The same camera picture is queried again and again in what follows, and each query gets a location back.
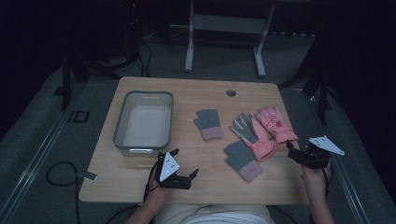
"gray and pink glove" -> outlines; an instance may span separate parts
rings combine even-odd
[[[231,129],[242,138],[258,161],[265,161],[274,155],[275,141],[268,139],[269,134],[252,115],[242,113],[233,123]]]
[[[205,141],[223,137],[217,109],[203,109],[197,111],[196,115],[198,119],[195,119],[194,123]]]
[[[263,172],[248,146],[242,141],[228,145],[224,148],[224,152],[228,156],[225,160],[227,164],[233,167],[247,182],[252,181]]]
[[[298,137],[293,130],[284,123],[283,115],[279,108],[266,106],[258,110],[256,119],[275,138],[278,146],[285,146],[286,141],[297,141]]]

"white paper triangle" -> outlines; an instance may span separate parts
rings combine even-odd
[[[336,146],[326,135],[323,137],[309,138],[309,142],[321,149],[328,150],[338,155],[344,156],[346,153]]]
[[[177,164],[175,159],[173,159],[169,152],[166,152],[165,160],[163,161],[163,169],[161,170],[160,181],[163,182],[169,177],[169,175],[174,174],[178,168],[180,168],[180,166]]]

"person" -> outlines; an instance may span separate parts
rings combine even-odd
[[[330,164],[325,169],[330,174]],[[305,191],[310,203],[315,224],[333,224],[331,210],[327,204],[325,177],[321,170],[311,170],[302,165]],[[275,223],[264,204],[166,204],[172,189],[164,189],[151,177],[146,200],[125,224],[193,224],[193,223]]]

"person's right hand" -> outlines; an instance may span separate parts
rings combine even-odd
[[[310,201],[316,200],[326,200],[326,179],[322,170],[312,170],[304,165],[303,168],[303,180],[306,190],[306,195]],[[327,177],[330,179],[331,174],[331,164],[329,163],[324,169]]]

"glove cuff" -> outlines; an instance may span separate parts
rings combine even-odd
[[[239,170],[239,174],[247,181],[250,182],[252,181],[256,176],[261,174],[264,170],[262,167],[256,162],[256,161],[251,161],[248,164],[246,164],[244,167],[242,167],[241,170]]]
[[[268,160],[276,151],[275,141],[256,142],[249,146],[258,161]]]
[[[212,127],[201,130],[201,135],[205,141],[214,139],[214,138],[222,138],[223,132],[220,127]]]
[[[275,141],[278,146],[285,146],[286,142],[290,140],[291,142],[295,142],[298,140],[297,135],[291,130],[288,129],[284,132],[275,133]]]

